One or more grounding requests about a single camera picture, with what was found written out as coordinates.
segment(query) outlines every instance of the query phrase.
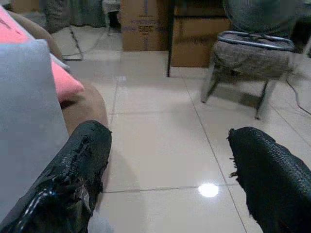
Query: glossy floor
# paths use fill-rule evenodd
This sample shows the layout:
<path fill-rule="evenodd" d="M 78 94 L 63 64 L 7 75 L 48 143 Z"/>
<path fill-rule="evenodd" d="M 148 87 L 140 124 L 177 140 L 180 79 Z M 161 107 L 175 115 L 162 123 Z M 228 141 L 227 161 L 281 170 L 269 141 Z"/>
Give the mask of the glossy floor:
<path fill-rule="evenodd" d="M 119 34 L 75 30 L 82 50 L 103 33 L 84 61 L 69 63 L 76 78 L 102 94 L 113 132 L 100 216 L 116 233 L 262 232 L 249 216 L 245 193 L 229 178 L 234 167 L 226 138 L 231 128 L 257 127 L 311 167 L 311 117 L 297 108 L 287 84 L 278 83 L 258 121 L 261 81 L 221 83 L 202 104 L 206 69 L 172 68 L 167 78 L 167 52 L 121 52 Z M 63 53 L 75 53 L 66 30 L 54 36 Z M 301 68 L 305 74 L 308 64 Z M 301 102 L 310 110 L 311 81 L 299 80 Z"/>

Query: brown cardboard box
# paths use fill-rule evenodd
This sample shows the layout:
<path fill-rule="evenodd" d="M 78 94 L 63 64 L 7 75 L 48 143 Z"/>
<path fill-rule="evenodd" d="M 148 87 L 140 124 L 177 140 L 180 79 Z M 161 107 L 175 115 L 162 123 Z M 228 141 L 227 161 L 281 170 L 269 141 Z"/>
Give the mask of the brown cardboard box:
<path fill-rule="evenodd" d="M 11 6 L 15 13 L 41 11 L 40 0 L 11 0 Z"/>
<path fill-rule="evenodd" d="M 121 0 L 124 51 L 167 50 L 169 0 Z"/>
<path fill-rule="evenodd" d="M 173 67 L 208 67 L 217 34 L 229 29 L 227 18 L 176 19 L 173 28 Z"/>

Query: gray pillow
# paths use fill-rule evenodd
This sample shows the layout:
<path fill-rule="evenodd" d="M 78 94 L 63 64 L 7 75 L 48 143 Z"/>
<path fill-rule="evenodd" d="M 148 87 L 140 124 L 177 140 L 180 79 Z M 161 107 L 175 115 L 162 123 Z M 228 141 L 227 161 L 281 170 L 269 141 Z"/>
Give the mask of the gray pillow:
<path fill-rule="evenodd" d="M 0 45 L 0 222 L 68 139 L 46 41 Z"/>

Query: pink cushion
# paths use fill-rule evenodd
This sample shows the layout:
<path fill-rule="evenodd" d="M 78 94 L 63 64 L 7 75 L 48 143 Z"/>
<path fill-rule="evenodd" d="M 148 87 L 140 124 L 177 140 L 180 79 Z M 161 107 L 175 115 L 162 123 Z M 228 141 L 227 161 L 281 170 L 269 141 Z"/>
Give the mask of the pink cushion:
<path fill-rule="evenodd" d="M 0 6 L 0 43 L 23 43 L 33 40 L 24 29 Z M 52 61 L 52 72 L 58 101 L 62 102 L 71 95 L 84 91 L 83 85 Z"/>

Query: brown sofa armrest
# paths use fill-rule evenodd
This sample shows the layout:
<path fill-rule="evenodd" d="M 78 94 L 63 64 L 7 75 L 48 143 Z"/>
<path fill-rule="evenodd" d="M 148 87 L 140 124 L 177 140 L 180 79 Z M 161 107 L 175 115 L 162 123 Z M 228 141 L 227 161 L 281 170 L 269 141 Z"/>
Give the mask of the brown sofa armrest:
<path fill-rule="evenodd" d="M 8 11 L 10 16 L 19 23 L 26 31 L 33 35 L 36 39 L 45 39 L 48 42 L 50 52 L 57 57 L 59 60 L 63 61 L 62 53 L 60 52 L 58 46 L 56 45 L 53 37 L 38 24 L 32 22 L 31 20 L 25 18 L 24 16 L 18 15 L 14 12 Z"/>
<path fill-rule="evenodd" d="M 96 120 L 108 128 L 105 102 L 98 90 L 82 83 L 85 91 L 78 93 L 61 103 L 69 135 L 86 120 Z"/>

